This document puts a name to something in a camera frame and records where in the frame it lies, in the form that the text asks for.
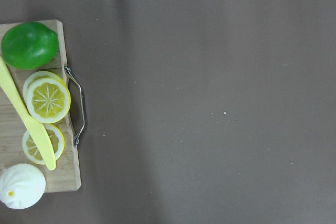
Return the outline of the upper lemon slice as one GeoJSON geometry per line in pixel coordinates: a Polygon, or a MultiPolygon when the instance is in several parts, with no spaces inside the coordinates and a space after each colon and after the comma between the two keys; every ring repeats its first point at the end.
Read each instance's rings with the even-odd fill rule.
{"type": "Polygon", "coordinates": [[[51,77],[44,77],[28,86],[25,103],[33,118],[52,124],[68,114],[71,95],[65,84],[51,77]]]}

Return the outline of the hidden back lemon slice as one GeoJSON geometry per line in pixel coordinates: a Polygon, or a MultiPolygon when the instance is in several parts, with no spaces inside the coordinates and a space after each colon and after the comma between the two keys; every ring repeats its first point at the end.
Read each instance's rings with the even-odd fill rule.
{"type": "Polygon", "coordinates": [[[27,95],[28,87],[34,81],[36,81],[37,79],[40,79],[40,78],[52,78],[52,79],[55,79],[59,82],[63,82],[63,79],[60,76],[56,75],[55,73],[52,73],[52,72],[49,72],[49,71],[34,72],[24,82],[23,89],[22,89],[24,101],[26,101],[26,95],[27,95]]]}

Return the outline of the lower lemon slice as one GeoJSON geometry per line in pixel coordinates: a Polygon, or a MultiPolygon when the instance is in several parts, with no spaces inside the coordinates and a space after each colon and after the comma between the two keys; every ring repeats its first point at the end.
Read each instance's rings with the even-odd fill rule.
{"type": "MultiPolygon", "coordinates": [[[[44,126],[54,150],[55,160],[58,160],[63,154],[65,148],[64,135],[62,134],[61,130],[53,124],[44,124],[44,126]]],[[[45,165],[45,161],[43,160],[38,148],[36,147],[28,131],[26,131],[23,135],[22,148],[24,154],[31,162],[38,165],[45,165]]]]}

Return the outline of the green lime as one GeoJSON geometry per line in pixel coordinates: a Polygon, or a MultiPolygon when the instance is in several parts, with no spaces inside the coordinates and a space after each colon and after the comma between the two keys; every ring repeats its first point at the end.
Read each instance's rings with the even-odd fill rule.
{"type": "Polygon", "coordinates": [[[2,58],[20,70],[49,63],[59,49],[58,35],[39,22],[25,22],[9,29],[1,41],[2,58]]]}

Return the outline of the wooden cutting board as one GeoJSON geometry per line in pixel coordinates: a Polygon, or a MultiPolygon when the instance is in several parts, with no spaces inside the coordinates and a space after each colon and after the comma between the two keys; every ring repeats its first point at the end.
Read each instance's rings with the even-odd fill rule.
{"type": "MultiPolygon", "coordinates": [[[[33,72],[46,70],[59,75],[66,85],[69,78],[66,75],[64,66],[67,65],[67,56],[64,40],[62,22],[52,20],[41,20],[40,23],[54,30],[58,35],[59,50],[52,61],[35,70],[19,70],[8,67],[17,90],[22,94],[22,87],[25,80],[33,72]]],[[[39,168],[46,179],[47,193],[62,191],[76,191],[81,186],[80,167],[78,151],[73,145],[75,135],[70,114],[67,114],[61,121],[56,122],[65,138],[65,148],[59,159],[56,160],[56,169],[48,170],[45,165],[37,165],[31,162],[23,152],[22,137],[26,128],[13,108],[8,97],[1,91],[1,171],[20,163],[29,163],[39,168]]]]}

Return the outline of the yellow plastic knife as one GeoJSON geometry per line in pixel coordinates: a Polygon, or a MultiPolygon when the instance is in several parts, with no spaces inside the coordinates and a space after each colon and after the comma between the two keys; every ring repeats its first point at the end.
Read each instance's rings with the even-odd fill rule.
{"type": "Polygon", "coordinates": [[[34,119],[27,111],[19,93],[15,86],[15,82],[7,68],[6,63],[1,58],[1,88],[7,95],[9,101],[21,118],[24,126],[26,127],[29,135],[38,148],[47,168],[55,170],[56,158],[54,149],[52,147],[49,135],[44,125],[34,119]]]}

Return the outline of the white steamed bun toy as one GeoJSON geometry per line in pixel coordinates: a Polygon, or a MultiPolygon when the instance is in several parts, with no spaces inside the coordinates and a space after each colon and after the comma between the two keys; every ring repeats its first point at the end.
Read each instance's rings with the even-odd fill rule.
{"type": "Polygon", "coordinates": [[[11,209],[36,204],[46,188],[43,173],[30,164],[16,164],[1,173],[1,202],[11,209]]]}

